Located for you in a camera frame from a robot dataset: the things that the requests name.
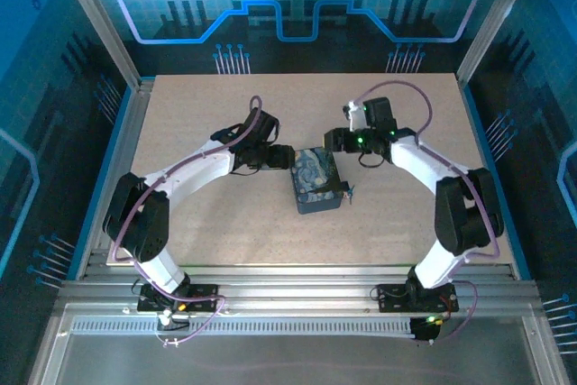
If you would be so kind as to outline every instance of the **blue circuit backdrop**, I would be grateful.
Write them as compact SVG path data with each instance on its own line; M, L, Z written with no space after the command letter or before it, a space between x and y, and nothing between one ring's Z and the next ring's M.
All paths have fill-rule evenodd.
M0 44L0 371L26 383L125 85L76 0L0 0Z
M499 116L514 121L497 170L544 299L577 297L574 8L575 0L517 0L471 82L485 128ZM576 363L566 362L577 378Z
M397 42L452 44L426 48L422 70L454 71L492 0L103 2L141 72L153 75L215 72L212 50L216 43L227 42L251 50L255 72L376 72L385 70ZM298 61L297 49L281 48L279 42L299 45L310 63ZM185 44L202 47L184 51L179 45ZM328 60L329 46L342 57ZM271 59L271 49L282 60Z

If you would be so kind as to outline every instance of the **glass panel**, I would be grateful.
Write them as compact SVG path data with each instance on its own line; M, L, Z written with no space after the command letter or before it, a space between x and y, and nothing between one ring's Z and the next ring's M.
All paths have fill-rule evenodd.
M470 87L529 270L544 300L574 302L577 1L517 0Z
M0 43L0 309L19 324L0 371L26 383L125 84L76 0L0 0Z
M143 75L456 71L493 2L102 1Z
M164 382L168 371L187 385L540 383L514 319L473 319L460 338L432 347L351 335L219 335L170 351L153 335L72 335L62 366L59 385L76 385L78 378L83 385L152 384Z

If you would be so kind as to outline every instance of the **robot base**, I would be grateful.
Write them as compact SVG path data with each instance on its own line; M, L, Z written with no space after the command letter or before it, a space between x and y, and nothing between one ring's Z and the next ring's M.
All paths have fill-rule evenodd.
M186 286L186 293L179 293L182 298L203 298L218 294L216 284L190 284ZM216 311L216 300L182 303L173 301L160 294L158 290L150 284L144 284L141 287L141 293L138 299L137 311L141 313L162 312L169 308L173 312L190 313L190 312L207 312Z
M421 289L418 297L411 296L405 284L380 284L375 288L380 313L454 313L459 311L454 285L436 289Z

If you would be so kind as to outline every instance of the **wooden table surface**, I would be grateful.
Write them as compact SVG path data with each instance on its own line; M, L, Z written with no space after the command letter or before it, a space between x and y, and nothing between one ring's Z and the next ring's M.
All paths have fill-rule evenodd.
M251 96L281 122L278 143L321 146L324 134L347 126L342 106L367 88L402 78L425 90L433 122L423 140L451 160L481 166L453 74L298 74L156 77L133 161L139 176L160 170L202 146L211 133L241 123ZM398 126L418 129L426 105L409 87L387 86ZM335 154L353 204L300 215L287 170L226 176L185 200L170 220L169 250L192 264L413 264L435 240L435 198L404 170L365 169L357 155ZM508 238L499 238L500 263L511 263Z

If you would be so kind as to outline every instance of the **enclosure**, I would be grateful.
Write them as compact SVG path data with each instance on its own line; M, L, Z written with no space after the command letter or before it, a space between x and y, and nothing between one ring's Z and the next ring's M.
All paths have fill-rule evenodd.
M17 342L2 356L4 383L154 383L167 371L191 383L575 380L577 0L2 0L0 10L1 327ZM226 304L199 337L163 348L157 316L136 311L136 270L113 260L102 230L118 179L241 123L253 95L279 118L278 143L323 146L348 126L343 106L387 80L427 94L428 145L495 181L500 256L461 268L462 308L442 336L476 305L472 321L431 347L393 338L411 316L381 313L371 291L404 283L426 256L435 198L397 167L336 153L351 187L338 209L299 214L289 170L262 170L217 179L171 210L167 248ZM372 95L390 100L399 127L426 121L414 89Z

